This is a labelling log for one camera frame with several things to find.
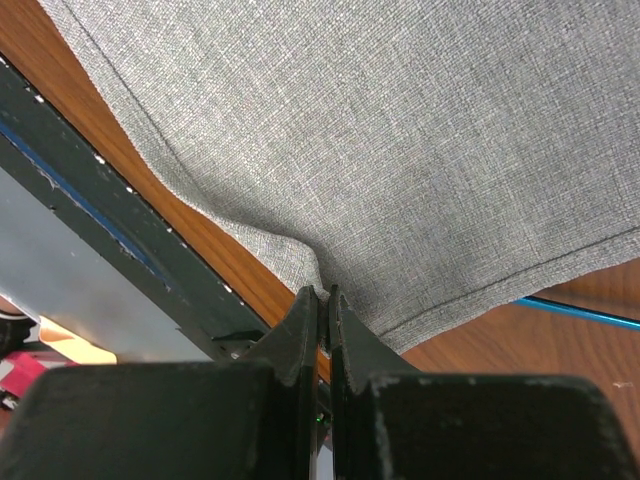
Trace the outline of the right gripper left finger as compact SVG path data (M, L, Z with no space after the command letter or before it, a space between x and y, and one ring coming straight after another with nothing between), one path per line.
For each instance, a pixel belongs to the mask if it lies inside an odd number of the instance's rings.
M257 479L313 479L317 456L319 299L303 287L284 319L245 356L269 368Z

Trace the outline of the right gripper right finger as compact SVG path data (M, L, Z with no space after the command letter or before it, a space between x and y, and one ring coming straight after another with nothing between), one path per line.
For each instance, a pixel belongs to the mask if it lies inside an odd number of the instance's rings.
M335 477L387 479L392 472L389 440L371 381L418 370L364 325L337 285L327 309Z

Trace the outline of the grey cloth napkin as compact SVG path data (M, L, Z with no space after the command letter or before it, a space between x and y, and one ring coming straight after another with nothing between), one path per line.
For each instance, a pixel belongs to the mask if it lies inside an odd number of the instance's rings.
M398 352L639 255L635 1L46 1L141 158Z

